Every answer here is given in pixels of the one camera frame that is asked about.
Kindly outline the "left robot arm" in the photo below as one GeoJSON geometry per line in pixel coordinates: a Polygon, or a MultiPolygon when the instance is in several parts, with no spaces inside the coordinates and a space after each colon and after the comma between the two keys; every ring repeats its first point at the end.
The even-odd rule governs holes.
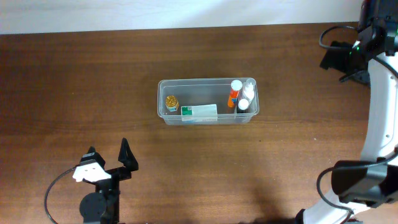
{"type": "Polygon", "coordinates": [[[80,202],[79,211],[84,223],[119,223],[119,184],[139,170],[125,138],[121,141],[118,161],[123,164],[121,167],[105,170],[105,160],[94,147],[90,147],[77,165],[73,173],[76,182],[95,186],[95,191],[80,202]]]}

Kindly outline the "orange tube white cap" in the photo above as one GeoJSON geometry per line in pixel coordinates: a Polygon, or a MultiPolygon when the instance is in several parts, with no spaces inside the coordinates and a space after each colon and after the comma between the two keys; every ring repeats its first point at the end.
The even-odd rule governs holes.
{"type": "Polygon", "coordinates": [[[229,108],[234,108],[236,106],[236,103],[238,102],[239,92],[241,91],[242,87],[243,83],[240,80],[233,80],[231,82],[231,91],[228,98],[229,108]]]}

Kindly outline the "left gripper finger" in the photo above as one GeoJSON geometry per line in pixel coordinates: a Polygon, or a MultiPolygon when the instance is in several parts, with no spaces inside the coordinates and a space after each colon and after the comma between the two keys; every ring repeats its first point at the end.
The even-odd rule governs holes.
{"type": "Polygon", "coordinates": [[[96,149],[93,146],[90,146],[88,152],[82,156],[80,159],[80,165],[86,165],[91,162],[97,162],[102,168],[104,168],[106,163],[102,156],[96,152],[96,149]]]}
{"type": "Polygon", "coordinates": [[[121,141],[118,161],[121,162],[130,172],[139,170],[139,164],[132,153],[126,138],[123,138],[121,141]]]}

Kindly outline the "clear plastic container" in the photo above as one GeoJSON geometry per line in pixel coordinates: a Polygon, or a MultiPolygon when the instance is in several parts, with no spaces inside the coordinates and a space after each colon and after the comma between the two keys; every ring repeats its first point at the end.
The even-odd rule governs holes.
{"type": "Polygon", "coordinates": [[[246,113],[238,114],[234,108],[228,107],[228,98],[231,91],[231,82],[234,78],[191,78],[162,80],[157,90],[157,114],[168,125],[190,124],[241,124],[250,122],[251,118],[258,114],[259,98],[255,88],[255,97],[246,113]],[[179,102],[177,111],[170,112],[165,99],[174,95],[179,102]],[[181,119],[181,107],[198,105],[217,105],[218,119],[204,123],[183,122],[181,119]]]}

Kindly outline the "black bottle white cap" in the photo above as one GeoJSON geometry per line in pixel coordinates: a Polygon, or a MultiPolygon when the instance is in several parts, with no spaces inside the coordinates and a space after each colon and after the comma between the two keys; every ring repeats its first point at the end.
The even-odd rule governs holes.
{"type": "Polygon", "coordinates": [[[249,102],[247,99],[243,98],[243,99],[239,100],[238,105],[236,107],[236,112],[238,114],[246,113],[248,108],[249,108],[249,102]]]}

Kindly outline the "white spray bottle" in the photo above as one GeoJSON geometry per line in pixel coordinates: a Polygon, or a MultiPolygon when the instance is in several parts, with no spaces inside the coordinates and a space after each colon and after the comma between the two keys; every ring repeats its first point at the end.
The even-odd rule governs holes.
{"type": "Polygon", "coordinates": [[[239,100],[246,99],[248,100],[249,104],[253,101],[255,97],[255,87],[256,81],[253,78],[248,78],[244,83],[239,94],[239,100]]]}

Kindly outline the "small gold-lid jar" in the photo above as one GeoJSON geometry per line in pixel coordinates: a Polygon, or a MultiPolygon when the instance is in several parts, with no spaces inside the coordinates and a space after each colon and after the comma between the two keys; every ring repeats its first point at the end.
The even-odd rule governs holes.
{"type": "Polygon", "coordinates": [[[169,95],[165,99],[165,105],[170,112],[174,112],[178,110],[179,102],[174,95],[169,95]]]}

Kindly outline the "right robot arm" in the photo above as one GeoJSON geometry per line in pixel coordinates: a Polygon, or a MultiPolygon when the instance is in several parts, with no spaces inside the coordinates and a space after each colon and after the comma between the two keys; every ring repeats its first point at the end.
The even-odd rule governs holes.
{"type": "Polygon", "coordinates": [[[385,203],[397,202],[397,1],[363,1],[354,44],[333,42],[321,66],[344,72],[341,82],[366,77],[370,86],[368,130],[358,161],[338,161],[322,171],[331,173],[331,190],[295,223],[352,223],[352,217],[385,203]]]}

